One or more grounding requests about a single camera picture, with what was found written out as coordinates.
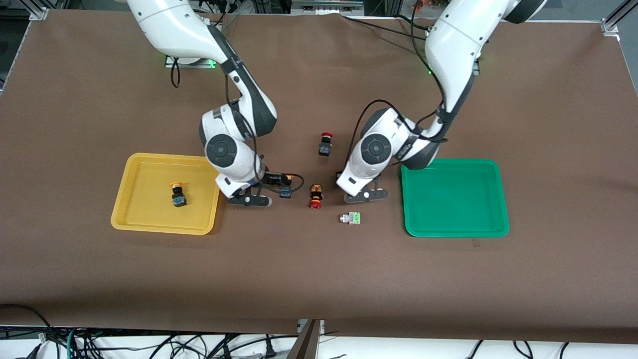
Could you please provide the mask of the green plastic tray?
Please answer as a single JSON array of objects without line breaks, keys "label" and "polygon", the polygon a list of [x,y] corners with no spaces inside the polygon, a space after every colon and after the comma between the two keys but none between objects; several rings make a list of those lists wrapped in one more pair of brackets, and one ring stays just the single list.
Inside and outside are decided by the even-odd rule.
[{"label": "green plastic tray", "polygon": [[500,168],[489,159],[435,159],[401,168],[405,229],[415,238],[502,238],[510,225]]}]

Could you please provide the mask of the brown table cover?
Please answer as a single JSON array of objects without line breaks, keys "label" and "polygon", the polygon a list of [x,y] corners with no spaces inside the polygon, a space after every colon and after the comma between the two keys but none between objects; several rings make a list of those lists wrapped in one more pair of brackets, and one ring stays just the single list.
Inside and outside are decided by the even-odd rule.
[{"label": "brown table cover", "polygon": [[[483,50],[439,155],[497,163],[497,239],[410,236],[397,168],[385,200],[348,206],[335,186],[365,105],[437,106],[409,39],[337,14],[246,15],[226,36],[279,114],[259,151],[322,184],[322,209],[305,186],[221,203],[208,235],[114,229],[129,156],[202,155],[223,74],[186,70],[175,89],[132,14],[51,11],[0,96],[0,304],[55,326],[294,333],[317,318],[340,336],[638,343],[638,96],[597,23],[501,23]],[[349,211],[360,225],[339,222]]]}]

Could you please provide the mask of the yellow plastic tray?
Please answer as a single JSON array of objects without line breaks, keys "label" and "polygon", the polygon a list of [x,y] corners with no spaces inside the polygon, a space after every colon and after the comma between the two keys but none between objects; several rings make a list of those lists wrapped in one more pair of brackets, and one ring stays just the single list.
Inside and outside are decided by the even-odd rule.
[{"label": "yellow plastic tray", "polygon": [[[217,175],[205,157],[135,153],[126,162],[110,223],[118,230],[206,235],[216,218]],[[183,183],[186,206],[172,204],[176,181]]]}]

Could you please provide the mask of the grey metal table leg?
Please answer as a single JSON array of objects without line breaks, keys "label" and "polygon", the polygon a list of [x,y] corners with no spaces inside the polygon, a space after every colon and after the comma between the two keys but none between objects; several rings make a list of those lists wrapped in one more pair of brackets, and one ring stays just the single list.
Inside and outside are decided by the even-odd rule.
[{"label": "grey metal table leg", "polygon": [[286,359],[317,359],[320,337],[325,334],[323,320],[298,320],[297,337]]}]

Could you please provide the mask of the grey equipment box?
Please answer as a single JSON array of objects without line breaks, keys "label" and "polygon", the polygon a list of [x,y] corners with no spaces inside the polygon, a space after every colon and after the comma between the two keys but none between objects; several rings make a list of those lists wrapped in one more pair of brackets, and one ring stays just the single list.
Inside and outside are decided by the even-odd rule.
[{"label": "grey equipment box", "polygon": [[290,13],[364,16],[364,0],[291,0]]}]

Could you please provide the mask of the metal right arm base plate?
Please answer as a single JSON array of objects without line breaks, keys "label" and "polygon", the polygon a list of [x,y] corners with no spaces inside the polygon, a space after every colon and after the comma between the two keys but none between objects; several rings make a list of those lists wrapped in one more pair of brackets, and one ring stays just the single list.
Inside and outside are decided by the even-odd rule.
[{"label": "metal right arm base plate", "polygon": [[203,58],[175,58],[169,55],[165,57],[164,67],[172,68],[176,64],[179,68],[187,69],[214,69],[217,67],[216,61]]}]

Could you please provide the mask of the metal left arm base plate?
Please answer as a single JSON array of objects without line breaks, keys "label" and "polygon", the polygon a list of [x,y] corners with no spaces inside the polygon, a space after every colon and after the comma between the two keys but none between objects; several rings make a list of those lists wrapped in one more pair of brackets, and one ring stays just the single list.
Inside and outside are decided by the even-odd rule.
[{"label": "metal left arm base plate", "polygon": [[437,77],[464,77],[480,74],[479,61],[474,57],[460,55],[442,56],[428,60],[428,65]]}]

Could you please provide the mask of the aluminium frame profile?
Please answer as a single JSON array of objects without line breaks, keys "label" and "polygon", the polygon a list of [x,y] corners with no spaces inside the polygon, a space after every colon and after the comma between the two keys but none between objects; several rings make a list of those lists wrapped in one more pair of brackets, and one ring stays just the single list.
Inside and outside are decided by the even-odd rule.
[{"label": "aluminium frame profile", "polygon": [[634,9],[638,9],[638,0],[623,0],[608,16],[600,21],[603,35],[617,37],[619,32],[618,24]]}]

